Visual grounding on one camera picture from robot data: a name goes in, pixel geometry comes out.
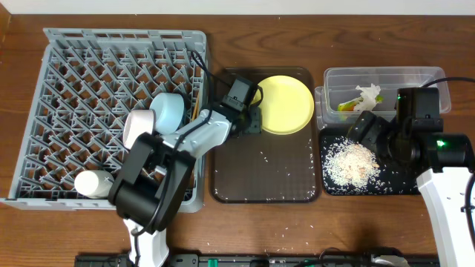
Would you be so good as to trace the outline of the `green orange snack wrapper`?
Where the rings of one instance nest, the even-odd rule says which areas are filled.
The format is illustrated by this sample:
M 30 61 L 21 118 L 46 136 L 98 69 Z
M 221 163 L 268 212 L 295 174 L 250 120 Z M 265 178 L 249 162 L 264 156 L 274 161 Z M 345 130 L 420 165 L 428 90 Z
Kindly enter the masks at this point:
M 337 107 L 337 111 L 339 112 L 354 111 L 355 106 L 363 101 L 364 101 L 364 97 L 360 96 L 348 102 L 340 103 Z

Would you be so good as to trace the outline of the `white napkin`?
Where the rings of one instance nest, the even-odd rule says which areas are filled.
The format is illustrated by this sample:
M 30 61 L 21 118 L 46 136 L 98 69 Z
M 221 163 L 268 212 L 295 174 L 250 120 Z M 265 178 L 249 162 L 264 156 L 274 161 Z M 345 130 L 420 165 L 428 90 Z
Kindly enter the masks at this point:
M 374 107 L 383 101 L 380 95 L 381 88 L 372 84 L 369 87 L 357 86 L 356 90 L 360 92 L 360 102 L 354 107 L 354 111 L 371 111 Z

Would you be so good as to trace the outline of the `yellow plate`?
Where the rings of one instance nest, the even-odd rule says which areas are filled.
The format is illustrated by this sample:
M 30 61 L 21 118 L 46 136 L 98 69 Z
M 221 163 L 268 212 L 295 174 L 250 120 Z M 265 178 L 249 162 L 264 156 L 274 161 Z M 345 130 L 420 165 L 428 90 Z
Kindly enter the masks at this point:
M 270 76 L 258 83 L 258 91 L 252 101 L 260 102 L 261 127 L 277 135 L 294 134 L 302 130 L 312 118 L 314 101 L 309 88 L 291 76 Z

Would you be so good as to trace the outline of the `wooden chopstick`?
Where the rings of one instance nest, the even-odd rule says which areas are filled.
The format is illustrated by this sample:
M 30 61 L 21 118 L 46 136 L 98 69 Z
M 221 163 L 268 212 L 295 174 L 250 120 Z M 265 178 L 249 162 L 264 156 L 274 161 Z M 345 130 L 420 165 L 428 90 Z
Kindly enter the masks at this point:
M 196 97 L 194 110 L 193 110 L 192 115 L 191 115 L 191 121 L 194 121 L 197 118 L 198 114 L 199 114 L 200 97 L 201 97 L 201 92 L 199 92 L 197 97 Z

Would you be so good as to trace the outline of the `light blue bowl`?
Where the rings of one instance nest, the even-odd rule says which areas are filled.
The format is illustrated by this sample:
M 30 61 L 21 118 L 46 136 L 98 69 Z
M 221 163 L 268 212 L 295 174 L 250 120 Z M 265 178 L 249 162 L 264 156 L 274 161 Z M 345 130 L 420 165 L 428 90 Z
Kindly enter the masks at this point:
M 149 109 L 155 115 L 155 131 L 162 135 L 168 135 L 179 128 L 185 112 L 185 105 L 183 97 L 178 93 L 159 93 L 152 100 Z

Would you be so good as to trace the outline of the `pink bowl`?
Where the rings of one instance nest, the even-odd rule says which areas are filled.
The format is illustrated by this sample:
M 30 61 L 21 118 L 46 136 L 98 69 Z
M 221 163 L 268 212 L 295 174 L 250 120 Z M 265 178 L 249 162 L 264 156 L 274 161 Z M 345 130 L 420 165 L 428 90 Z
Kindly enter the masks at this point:
M 154 112 L 152 110 L 133 110 L 125 121 L 122 132 L 123 145 L 126 149 L 131 149 L 139 135 L 152 134 L 153 130 Z

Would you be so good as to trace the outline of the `white cup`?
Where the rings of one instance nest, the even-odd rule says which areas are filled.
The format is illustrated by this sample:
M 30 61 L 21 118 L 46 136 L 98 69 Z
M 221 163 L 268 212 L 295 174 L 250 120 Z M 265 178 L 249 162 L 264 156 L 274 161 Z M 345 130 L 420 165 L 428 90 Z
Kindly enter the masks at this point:
M 75 180 L 76 191 L 91 199 L 104 199 L 108 197 L 114 178 L 107 171 L 88 170 L 80 172 Z

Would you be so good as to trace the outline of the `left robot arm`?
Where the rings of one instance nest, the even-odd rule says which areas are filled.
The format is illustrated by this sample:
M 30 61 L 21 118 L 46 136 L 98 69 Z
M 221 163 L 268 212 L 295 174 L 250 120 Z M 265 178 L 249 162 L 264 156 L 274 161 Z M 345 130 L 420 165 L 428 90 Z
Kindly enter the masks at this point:
M 260 132 L 261 124 L 258 106 L 235 111 L 218 105 L 203 109 L 172 134 L 137 137 L 108 192 L 130 234 L 131 266 L 166 261 L 166 229 L 181 206 L 196 161 L 235 134 Z

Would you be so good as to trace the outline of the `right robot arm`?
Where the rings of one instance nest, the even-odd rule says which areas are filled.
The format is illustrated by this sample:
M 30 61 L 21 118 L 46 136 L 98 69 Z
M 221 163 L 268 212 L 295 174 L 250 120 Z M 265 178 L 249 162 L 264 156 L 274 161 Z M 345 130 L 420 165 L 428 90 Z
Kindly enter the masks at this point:
M 361 113 L 348 138 L 415 179 L 430 216 L 441 266 L 474 265 L 474 150 L 464 134 L 444 133 L 433 114 L 392 122 Z

